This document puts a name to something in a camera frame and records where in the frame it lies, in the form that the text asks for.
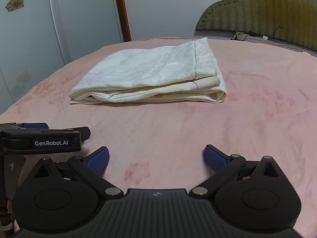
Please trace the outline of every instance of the folded white blanket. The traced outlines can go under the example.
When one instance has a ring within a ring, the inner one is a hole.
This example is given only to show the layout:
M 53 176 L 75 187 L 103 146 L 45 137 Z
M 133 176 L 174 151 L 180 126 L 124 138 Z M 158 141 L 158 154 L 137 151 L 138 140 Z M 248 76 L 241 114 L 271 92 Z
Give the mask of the folded white blanket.
M 78 104 L 222 102 L 226 85 L 202 38 L 179 46 L 127 49 L 97 63 L 70 91 Z

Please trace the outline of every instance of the pink bedsheet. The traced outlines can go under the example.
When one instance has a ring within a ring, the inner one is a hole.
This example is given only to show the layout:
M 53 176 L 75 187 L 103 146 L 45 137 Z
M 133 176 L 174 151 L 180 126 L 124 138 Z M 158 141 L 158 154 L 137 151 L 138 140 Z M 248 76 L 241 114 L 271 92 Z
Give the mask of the pink bedsheet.
M 107 146 L 104 178 L 124 191 L 196 186 L 212 174 L 202 159 L 206 144 L 247 160 L 271 155 L 302 201 L 295 229 L 316 238 L 317 58 L 264 44 L 210 40 L 227 85 L 224 103 L 70 105 L 71 88 L 107 55 L 187 41 L 149 39 L 104 47 L 39 83 L 0 115 L 0 122 L 89 126 L 91 138 L 82 154 Z M 28 157 L 24 175 L 38 158 Z

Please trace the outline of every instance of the blue gripper pad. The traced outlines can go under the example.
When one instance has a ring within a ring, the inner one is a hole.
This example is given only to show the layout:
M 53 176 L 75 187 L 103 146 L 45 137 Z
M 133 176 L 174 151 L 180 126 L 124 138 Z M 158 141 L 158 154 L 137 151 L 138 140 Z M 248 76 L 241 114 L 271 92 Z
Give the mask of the blue gripper pad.
M 38 123 L 25 123 L 22 128 L 32 128 L 32 129 L 48 129 L 49 126 L 45 122 L 38 122 Z
M 203 158 L 207 165 L 216 172 L 224 168 L 231 159 L 226 154 L 222 153 L 219 149 L 216 149 L 212 145 L 207 145 L 203 151 Z
M 85 157 L 82 162 L 95 174 L 98 174 L 103 168 L 108 165 L 109 159 L 109 150 L 107 147 L 103 146 Z

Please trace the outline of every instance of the round metal bolt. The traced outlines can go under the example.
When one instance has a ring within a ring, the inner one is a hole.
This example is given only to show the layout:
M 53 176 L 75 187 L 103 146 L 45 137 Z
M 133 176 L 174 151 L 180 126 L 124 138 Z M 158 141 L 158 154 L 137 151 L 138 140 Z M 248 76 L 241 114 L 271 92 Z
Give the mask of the round metal bolt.
M 105 192 L 107 195 L 115 196 L 115 195 L 120 194 L 121 190 L 117 187 L 111 187 L 111 188 L 106 189 Z
M 191 191 L 196 195 L 205 195 L 208 192 L 205 187 L 195 187 Z

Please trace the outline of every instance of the wooden door frame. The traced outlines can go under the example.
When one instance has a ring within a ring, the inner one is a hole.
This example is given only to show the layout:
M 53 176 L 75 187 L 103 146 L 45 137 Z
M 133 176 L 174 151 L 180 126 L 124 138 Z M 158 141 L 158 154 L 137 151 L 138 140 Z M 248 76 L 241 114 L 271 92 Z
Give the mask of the wooden door frame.
M 126 3 L 124 0 L 116 0 L 116 2 L 117 2 L 118 15 L 119 15 L 119 20 L 121 25 L 123 41 L 130 42 L 132 41 L 132 39 L 130 34 L 128 15 L 126 14 Z

